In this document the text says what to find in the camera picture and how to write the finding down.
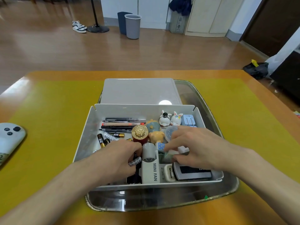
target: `brown door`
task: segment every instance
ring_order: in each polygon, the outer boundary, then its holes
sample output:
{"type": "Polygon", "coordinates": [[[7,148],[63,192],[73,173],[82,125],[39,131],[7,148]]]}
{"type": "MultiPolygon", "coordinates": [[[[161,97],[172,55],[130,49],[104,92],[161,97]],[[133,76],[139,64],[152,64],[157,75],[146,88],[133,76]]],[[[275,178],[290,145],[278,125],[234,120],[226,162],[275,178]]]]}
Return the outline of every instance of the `brown door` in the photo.
{"type": "Polygon", "coordinates": [[[300,26],[300,0],[262,0],[243,40],[268,56],[283,47],[300,26]]]}

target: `sneaker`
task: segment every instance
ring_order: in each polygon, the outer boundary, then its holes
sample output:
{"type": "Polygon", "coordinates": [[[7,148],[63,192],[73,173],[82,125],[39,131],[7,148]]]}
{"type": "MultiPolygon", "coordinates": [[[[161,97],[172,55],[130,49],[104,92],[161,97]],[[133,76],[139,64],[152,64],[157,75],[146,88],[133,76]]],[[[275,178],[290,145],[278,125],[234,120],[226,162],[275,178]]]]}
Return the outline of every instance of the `sneaker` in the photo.
{"type": "Polygon", "coordinates": [[[80,22],[79,22],[79,20],[77,20],[77,21],[72,21],[72,25],[73,26],[77,26],[78,28],[83,28],[83,29],[87,29],[87,27],[85,26],[85,25],[83,25],[83,24],[81,24],[80,22]]]}
{"type": "Polygon", "coordinates": [[[73,27],[73,30],[74,31],[77,31],[78,33],[86,33],[86,30],[84,29],[84,28],[79,28],[79,27],[77,27],[77,25],[75,25],[74,27],[73,27]]]}

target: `hand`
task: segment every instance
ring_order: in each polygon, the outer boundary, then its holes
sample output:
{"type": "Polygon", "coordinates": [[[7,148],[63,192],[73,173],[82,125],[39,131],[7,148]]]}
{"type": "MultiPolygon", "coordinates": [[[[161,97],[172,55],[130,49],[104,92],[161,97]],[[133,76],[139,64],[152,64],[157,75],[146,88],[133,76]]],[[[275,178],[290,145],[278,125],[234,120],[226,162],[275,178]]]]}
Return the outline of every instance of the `hand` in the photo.
{"type": "Polygon", "coordinates": [[[178,147],[188,147],[188,155],[174,155],[175,161],[182,165],[208,170],[229,171],[232,158],[242,149],[231,144],[206,128],[191,128],[179,126],[172,134],[172,139],[164,150],[177,150],[178,147]]]}
{"type": "Polygon", "coordinates": [[[142,155],[142,145],[128,140],[113,141],[89,157],[78,162],[79,171],[92,189],[127,178],[136,172],[136,166],[129,166],[134,152],[142,155]]]}

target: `black cabinet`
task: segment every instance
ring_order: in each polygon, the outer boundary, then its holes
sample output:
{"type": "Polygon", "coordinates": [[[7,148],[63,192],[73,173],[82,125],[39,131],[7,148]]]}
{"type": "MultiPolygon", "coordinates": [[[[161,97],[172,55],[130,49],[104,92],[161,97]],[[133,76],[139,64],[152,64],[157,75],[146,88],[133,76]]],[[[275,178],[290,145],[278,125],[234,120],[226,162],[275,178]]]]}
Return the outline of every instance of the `black cabinet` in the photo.
{"type": "Polygon", "coordinates": [[[293,51],[270,77],[300,99],[300,53],[293,51]]]}

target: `black pole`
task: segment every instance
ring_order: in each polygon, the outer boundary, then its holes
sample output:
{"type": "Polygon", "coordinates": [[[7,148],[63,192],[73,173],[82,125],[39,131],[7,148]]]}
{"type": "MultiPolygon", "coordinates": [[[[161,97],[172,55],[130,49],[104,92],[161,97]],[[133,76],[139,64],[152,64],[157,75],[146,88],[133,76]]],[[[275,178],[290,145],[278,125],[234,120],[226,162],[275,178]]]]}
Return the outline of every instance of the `black pole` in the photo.
{"type": "Polygon", "coordinates": [[[107,26],[101,26],[101,25],[98,24],[96,11],[95,11],[95,6],[94,6],[94,1],[91,0],[91,3],[92,3],[93,13],[94,13],[94,17],[95,17],[95,25],[88,26],[87,31],[92,32],[92,33],[108,32],[110,29],[107,26]]]}

